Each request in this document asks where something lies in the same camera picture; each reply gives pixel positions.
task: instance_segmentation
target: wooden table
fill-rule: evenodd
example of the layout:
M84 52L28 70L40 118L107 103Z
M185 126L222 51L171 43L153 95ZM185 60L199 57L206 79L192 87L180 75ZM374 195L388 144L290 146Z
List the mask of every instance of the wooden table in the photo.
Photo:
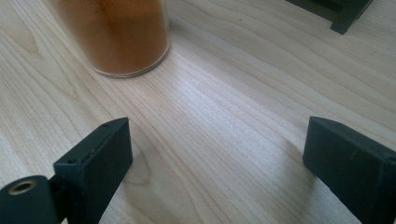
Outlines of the wooden table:
M172 46L143 76L85 64L41 1L0 3L0 186L53 175L128 117L134 164L101 223L359 223L302 163L310 116L396 149L396 3L346 35L286 1L168 0Z

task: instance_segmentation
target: screw hole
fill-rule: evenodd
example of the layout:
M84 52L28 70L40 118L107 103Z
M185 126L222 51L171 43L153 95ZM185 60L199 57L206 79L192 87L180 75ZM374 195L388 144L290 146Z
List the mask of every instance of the screw hole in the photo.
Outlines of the screw hole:
M9 189L8 193L11 195L23 194L37 185L35 180L25 180Z
M78 159L70 159L70 160L67 160L67 163L69 163L69 164L75 164L75 163L77 163L78 162Z

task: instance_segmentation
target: clear plastic container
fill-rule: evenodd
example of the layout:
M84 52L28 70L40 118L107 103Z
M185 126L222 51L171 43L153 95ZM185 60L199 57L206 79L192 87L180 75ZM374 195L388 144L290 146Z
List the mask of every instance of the clear plastic container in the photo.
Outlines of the clear plastic container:
M131 77L162 61L169 48L164 0L44 0L100 74Z

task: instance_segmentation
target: orange powder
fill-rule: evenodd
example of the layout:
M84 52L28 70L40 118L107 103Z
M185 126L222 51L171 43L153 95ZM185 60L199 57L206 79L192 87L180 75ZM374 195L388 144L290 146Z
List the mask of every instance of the orange powder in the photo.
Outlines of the orange powder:
M91 64L109 76L158 62L168 47L163 0L52 0Z

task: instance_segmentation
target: light wood surface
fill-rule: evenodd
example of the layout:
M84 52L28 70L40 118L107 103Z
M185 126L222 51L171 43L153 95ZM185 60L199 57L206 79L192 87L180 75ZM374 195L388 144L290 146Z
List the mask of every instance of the light wood surface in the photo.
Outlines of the light wood surface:
M143 76L81 60L41 1L0 2L0 186L53 175L129 117L134 164L101 223L359 223L302 163L310 116L396 149L396 1L346 35L286 1L168 0L172 45Z

